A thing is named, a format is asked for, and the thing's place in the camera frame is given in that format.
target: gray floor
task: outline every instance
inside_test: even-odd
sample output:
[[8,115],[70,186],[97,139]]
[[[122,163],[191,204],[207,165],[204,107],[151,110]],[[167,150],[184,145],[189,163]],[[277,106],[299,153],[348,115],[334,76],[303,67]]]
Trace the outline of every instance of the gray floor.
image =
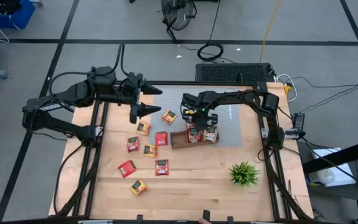
[[[13,39],[59,39],[73,0],[43,0],[27,28],[4,30]],[[358,26],[358,1],[347,0]],[[176,32],[178,39],[207,39],[216,4],[197,3],[199,14]],[[222,1],[213,39],[262,40],[274,10],[271,0]],[[159,0],[80,0],[68,39],[168,39],[161,23]],[[339,0],[285,0],[278,10],[268,40],[357,41]],[[201,45],[187,44],[198,48]],[[57,44],[0,44],[0,200],[25,134],[21,109],[38,97]],[[258,62],[260,45],[225,45],[224,57],[235,62]],[[112,65],[117,45],[65,44],[55,74],[88,71],[91,66]],[[278,46],[265,48],[264,62],[276,73],[304,76],[315,85],[358,83],[358,46]],[[125,69],[143,73],[148,80],[194,80],[196,52],[173,44],[126,46]],[[82,80],[67,76],[55,84],[64,90]],[[295,80],[298,98],[292,113],[315,104],[342,89],[315,89]],[[69,121],[69,113],[55,113]],[[319,144],[347,147],[358,143],[358,90],[307,113],[307,138]],[[34,136],[12,193],[4,220],[46,217],[50,207],[64,142]],[[311,192],[311,201],[331,222],[350,223],[357,218],[356,202]]]

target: green plant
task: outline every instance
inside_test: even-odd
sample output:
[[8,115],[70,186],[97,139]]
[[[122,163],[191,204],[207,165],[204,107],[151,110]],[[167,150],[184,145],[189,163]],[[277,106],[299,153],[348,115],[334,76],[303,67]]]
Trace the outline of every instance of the green plant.
[[242,187],[246,185],[249,187],[251,184],[258,185],[258,175],[260,174],[259,170],[256,170],[255,165],[250,165],[248,162],[241,162],[240,165],[235,164],[231,171],[231,176],[233,179],[231,181],[234,184],[241,185]]

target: gray mat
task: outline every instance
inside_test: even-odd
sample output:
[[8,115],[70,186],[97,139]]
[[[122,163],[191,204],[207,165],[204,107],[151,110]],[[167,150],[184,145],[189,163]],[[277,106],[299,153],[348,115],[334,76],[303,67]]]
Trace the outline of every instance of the gray mat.
[[[160,90],[164,93],[162,95],[154,96],[153,105],[160,106],[162,109],[157,113],[151,115],[151,125],[153,126],[149,135],[149,142],[151,144],[155,143],[155,133],[160,131],[167,131],[168,133],[173,131],[183,131],[186,130],[186,123],[181,118],[180,114],[180,104],[182,100],[183,93],[190,93],[194,96],[197,96],[198,93],[214,90],[217,93],[235,91],[234,89],[229,88],[214,88],[210,87],[168,87],[168,86],[158,86]],[[171,124],[166,124],[164,120],[161,119],[161,116],[165,113],[166,110],[171,110],[177,114],[177,118]],[[241,140],[241,130],[239,124],[239,115],[238,115],[238,105],[223,105],[216,108],[216,110],[211,110],[209,114],[215,113],[219,116],[219,122],[217,123],[217,128],[219,130],[220,140],[219,143],[214,146],[220,147],[242,147]]]

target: wooden tabletop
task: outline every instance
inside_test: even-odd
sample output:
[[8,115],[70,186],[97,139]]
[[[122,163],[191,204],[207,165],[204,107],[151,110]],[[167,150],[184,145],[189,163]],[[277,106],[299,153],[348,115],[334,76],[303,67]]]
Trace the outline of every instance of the wooden tabletop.
[[[233,91],[247,89],[245,86],[225,88],[233,88]],[[289,113],[283,85],[268,83],[268,91],[280,97],[280,108]],[[142,95],[141,101],[152,105],[153,96]],[[72,123],[89,125],[92,109],[76,108]],[[110,104],[90,218],[134,220],[137,214],[142,214],[145,220],[198,220],[206,209],[211,211],[211,221],[224,221],[228,216],[233,216],[235,221],[273,221],[265,164],[257,158],[262,148],[257,114],[246,105],[239,105],[239,110],[241,148],[199,146],[172,150],[171,146],[160,146],[158,158],[150,158],[143,156],[148,136],[137,134],[137,124],[129,122],[130,107]],[[98,123],[101,112],[102,109],[99,110]],[[280,111],[278,119],[282,128],[292,127],[291,120]],[[151,116],[141,120],[151,123]],[[139,151],[128,153],[126,141],[133,136],[139,136]],[[79,144],[76,138],[69,139],[64,158]],[[284,146],[298,151],[294,140],[285,140]],[[72,156],[62,170],[57,197],[59,209],[77,187],[83,152],[80,150]],[[299,155],[286,149],[281,150],[280,155],[287,188],[291,180],[294,199],[306,214],[313,217]],[[117,168],[128,159],[134,162],[138,170],[122,178]],[[169,175],[155,176],[156,159],[169,160]],[[255,164],[260,170],[257,186],[239,187],[230,181],[228,168],[242,161]],[[130,191],[137,179],[143,179],[149,187],[140,196]],[[87,190],[82,197],[83,213]],[[279,193],[277,198],[281,217],[285,217]]]

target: blue container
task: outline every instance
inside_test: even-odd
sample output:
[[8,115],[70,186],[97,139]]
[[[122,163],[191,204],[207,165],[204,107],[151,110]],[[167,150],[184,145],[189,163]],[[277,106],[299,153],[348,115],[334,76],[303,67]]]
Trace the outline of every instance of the blue container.
[[29,0],[21,0],[21,5],[22,9],[11,15],[11,19],[9,15],[0,15],[0,28],[17,29],[15,24],[18,28],[25,29],[35,11],[35,6]]

